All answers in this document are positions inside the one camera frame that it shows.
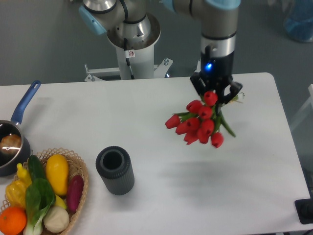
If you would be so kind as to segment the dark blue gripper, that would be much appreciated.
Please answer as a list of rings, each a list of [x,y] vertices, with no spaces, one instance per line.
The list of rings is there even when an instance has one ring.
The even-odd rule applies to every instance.
[[[232,78],[235,42],[235,35],[226,38],[202,36],[200,71],[190,77],[199,96],[204,96],[207,91],[218,92],[218,112],[243,88],[241,83],[233,82]],[[225,95],[224,91],[228,86],[229,93]]]

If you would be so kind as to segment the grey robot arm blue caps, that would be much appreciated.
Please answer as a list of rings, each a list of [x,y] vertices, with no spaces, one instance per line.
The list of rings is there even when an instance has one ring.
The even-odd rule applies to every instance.
[[[165,0],[164,6],[201,22],[201,59],[191,82],[199,95],[215,91],[219,107],[242,89],[233,81],[232,66],[240,1]],[[144,0],[86,0],[79,14],[97,35],[115,46],[123,80],[154,78],[154,46],[160,37],[158,20]]]

